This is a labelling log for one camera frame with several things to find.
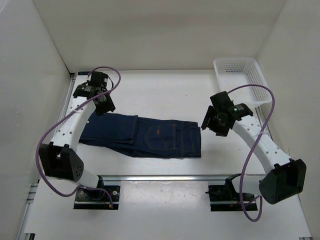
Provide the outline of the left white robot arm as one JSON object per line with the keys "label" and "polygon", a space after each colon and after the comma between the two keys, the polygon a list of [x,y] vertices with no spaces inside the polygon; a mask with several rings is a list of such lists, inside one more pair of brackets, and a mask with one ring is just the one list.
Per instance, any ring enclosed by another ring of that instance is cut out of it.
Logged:
{"label": "left white robot arm", "polygon": [[107,91],[109,76],[93,71],[85,83],[78,85],[72,95],[68,114],[48,144],[39,147],[39,158],[44,175],[51,178],[67,180],[83,186],[93,200],[100,200],[105,188],[99,184],[100,177],[85,169],[84,162],[77,155],[77,148],[82,132],[95,113],[103,115],[116,108]]}

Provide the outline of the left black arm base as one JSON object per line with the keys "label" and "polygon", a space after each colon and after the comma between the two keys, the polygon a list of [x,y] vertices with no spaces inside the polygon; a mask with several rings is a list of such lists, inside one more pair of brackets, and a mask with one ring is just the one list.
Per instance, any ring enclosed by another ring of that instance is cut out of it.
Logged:
{"label": "left black arm base", "polygon": [[121,186],[116,183],[105,183],[100,177],[97,187],[104,190],[79,188],[75,194],[73,208],[75,210],[118,210]]}

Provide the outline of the dark blue denim trousers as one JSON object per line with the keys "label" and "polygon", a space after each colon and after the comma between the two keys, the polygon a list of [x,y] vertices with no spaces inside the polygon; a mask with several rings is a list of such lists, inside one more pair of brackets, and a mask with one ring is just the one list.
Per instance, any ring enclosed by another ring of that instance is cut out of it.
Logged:
{"label": "dark blue denim trousers", "polygon": [[197,122],[93,113],[79,142],[135,158],[182,159],[200,158],[202,140]]}

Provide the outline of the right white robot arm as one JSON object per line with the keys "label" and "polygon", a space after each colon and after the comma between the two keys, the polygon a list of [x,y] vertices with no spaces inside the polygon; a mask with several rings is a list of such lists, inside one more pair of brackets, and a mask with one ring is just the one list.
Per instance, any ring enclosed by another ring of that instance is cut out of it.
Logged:
{"label": "right white robot arm", "polygon": [[224,194],[230,200],[242,193],[262,196],[269,204],[276,204],[303,191],[307,166],[302,159],[294,160],[282,151],[273,140],[261,132],[261,127],[251,109],[244,103],[234,104],[226,91],[210,97],[211,105],[201,128],[225,137],[229,130],[238,134],[260,161],[265,176],[240,174],[225,180]]}

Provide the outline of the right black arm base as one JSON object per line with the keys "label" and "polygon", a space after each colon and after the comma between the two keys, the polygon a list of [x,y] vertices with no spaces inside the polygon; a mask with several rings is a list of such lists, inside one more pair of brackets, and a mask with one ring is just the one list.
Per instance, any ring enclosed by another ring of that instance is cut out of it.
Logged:
{"label": "right black arm base", "polygon": [[234,174],[225,179],[223,184],[211,184],[208,186],[210,211],[211,212],[241,212],[240,194],[236,192],[232,185],[232,180],[239,177],[240,174]]}

